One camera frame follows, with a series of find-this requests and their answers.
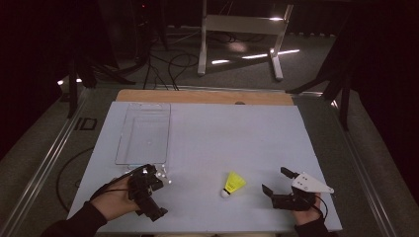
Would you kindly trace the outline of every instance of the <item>white table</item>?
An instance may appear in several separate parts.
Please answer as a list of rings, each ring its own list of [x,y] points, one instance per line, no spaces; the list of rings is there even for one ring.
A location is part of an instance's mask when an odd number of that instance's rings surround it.
[[[112,104],[69,216],[94,191],[126,169],[115,165],[115,159],[129,104]],[[289,194],[292,180],[280,173],[282,166],[324,181],[298,108],[180,103],[171,106],[168,175],[173,183],[152,196],[169,212],[155,222],[130,213],[99,231],[293,231],[291,214],[272,209],[261,186],[268,186],[276,194]],[[219,193],[229,171],[243,176],[247,185],[225,199]],[[322,197],[329,208],[326,226],[331,231],[342,229],[331,196]]]

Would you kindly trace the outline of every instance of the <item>floor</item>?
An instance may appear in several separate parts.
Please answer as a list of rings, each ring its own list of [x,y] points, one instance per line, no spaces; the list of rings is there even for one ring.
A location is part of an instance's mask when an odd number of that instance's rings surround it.
[[[101,73],[97,73],[99,83],[96,89],[85,90],[79,84],[79,105],[82,110],[75,115],[74,120],[66,117],[67,103],[58,101],[45,112],[1,161],[0,182],[1,187],[7,191],[0,196],[2,225],[10,220],[8,218],[12,211],[16,210],[16,206],[23,211],[20,215],[15,215],[22,218],[16,218],[17,228],[12,228],[13,235],[5,236],[37,236],[54,220],[66,217],[62,204],[52,193],[57,191],[56,184],[58,184],[64,198],[64,206],[71,204],[72,197],[77,192],[77,183],[89,160],[91,152],[89,148],[95,145],[103,118],[106,117],[109,104],[115,99],[119,89],[142,89],[146,81],[146,89],[217,88],[218,90],[285,91],[315,77],[334,41],[334,38],[325,37],[286,36],[282,51],[288,53],[280,56],[285,79],[280,82],[273,77],[269,58],[259,57],[250,60],[242,58],[249,54],[266,53],[275,39],[262,36],[213,34],[209,42],[208,62],[229,61],[209,64],[207,74],[200,77],[196,64],[200,48],[200,35],[197,31],[198,29],[194,28],[169,29],[169,51],[165,51],[163,45],[157,42],[151,50],[149,64],[124,75],[126,79],[136,82],[135,85],[121,85]],[[131,60],[120,60],[119,63],[122,68],[132,65]],[[63,92],[68,91],[67,86],[64,80]],[[301,113],[310,118],[304,122],[309,133],[315,134],[310,138],[317,156],[322,157],[320,158],[322,168],[328,170],[325,172],[326,178],[336,182],[344,192],[334,200],[338,208],[342,208],[341,220],[344,223],[344,231],[339,233],[340,236],[355,236],[354,233],[356,236],[419,236],[418,206],[407,195],[408,192],[394,168],[391,157],[363,109],[357,93],[351,93],[348,116],[350,131],[345,132],[336,121],[333,109],[318,99],[318,94],[321,94],[326,86],[327,83],[323,83],[311,88],[310,93],[306,94],[307,97],[296,97],[294,101]],[[97,119],[98,124],[95,129],[80,129],[79,126],[75,129],[75,123],[80,119]],[[68,139],[59,155],[55,157],[47,153],[52,146],[57,145],[54,143],[55,139],[65,132],[68,133]],[[349,147],[355,149],[341,145],[348,143]],[[37,183],[38,188],[26,187],[27,184],[33,184],[30,180],[37,175],[35,173],[37,167],[44,165],[42,159],[45,156],[49,156],[51,160],[55,159],[54,165],[48,170],[49,179],[40,180]],[[56,177],[60,177],[61,169],[75,156],[81,158],[69,165],[71,169],[62,173],[60,182],[57,182]],[[391,179],[378,182],[383,177]],[[20,199],[23,197],[23,191],[27,189],[35,192],[30,197]]]

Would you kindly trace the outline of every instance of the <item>metal stand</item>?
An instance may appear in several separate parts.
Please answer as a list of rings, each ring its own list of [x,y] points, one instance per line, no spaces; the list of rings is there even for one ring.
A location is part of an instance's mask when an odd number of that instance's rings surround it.
[[[278,52],[287,29],[289,18],[293,10],[293,5],[288,5],[283,19],[273,20],[268,18],[252,18],[237,16],[221,16],[207,14],[207,0],[203,0],[203,21],[202,21],[202,42],[200,59],[198,65],[198,75],[204,76],[207,67],[207,31],[237,32],[276,35],[277,41],[270,50],[270,56],[275,71],[275,78],[279,81],[284,79],[281,69]]]

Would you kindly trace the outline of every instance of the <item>transparent box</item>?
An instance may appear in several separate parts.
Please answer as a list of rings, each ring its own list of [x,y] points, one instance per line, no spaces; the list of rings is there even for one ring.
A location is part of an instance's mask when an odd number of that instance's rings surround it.
[[[116,164],[167,167],[170,113],[170,104],[129,104]]]

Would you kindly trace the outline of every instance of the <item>wire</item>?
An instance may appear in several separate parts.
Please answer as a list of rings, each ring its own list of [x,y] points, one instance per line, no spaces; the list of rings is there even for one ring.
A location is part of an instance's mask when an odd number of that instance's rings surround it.
[[[315,196],[316,198],[319,198],[320,200],[321,200],[321,202],[323,202],[323,204],[324,204],[324,206],[326,207],[326,214],[324,215],[324,217],[323,217],[323,219],[326,219],[326,217],[327,217],[327,214],[329,213],[329,208],[327,207],[327,204],[326,204],[326,202],[321,198],[321,197],[319,197],[319,196]]]
[[[82,151],[80,151],[79,153],[77,153],[75,156],[73,156],[73,157],[71,157],[67,162],[65,162],[65,164],[62,166],[62,168],[61,168],[61,170],[58,172],[58,177],[56,178],[56,181],[55,181],[55,193],[56,193],[56,196],[57,196],[57,198],[58,198],[58,201],[59,201],[59,203],[61,204],[61,206],[67,211],[67,212],[69,212],[70,211],[70,209],[67,207],[67,205],[64,203],[64,201],[62,200],[62,197],[61,197],[61,194],[60,194],[60,192],[59,192],[59,181],[60,181],[60,179],[61,179],[61,175],[62,175],[62,173],[64,172],[64,170],[65,170],[65,168],[72,162],[72,161],[74,161],[75,159],[77,159],[78,157],[80,157],[81,155],[83,155],[84,153],[86,153],[86,152],[88,152],[88,151],[90,151],[90,150],[93,150],[93,148],[95,148],[94,146],[93,147],[89,147],[89,148],[87,148],[87,149],[85,149],[85,150],[82,150]]]

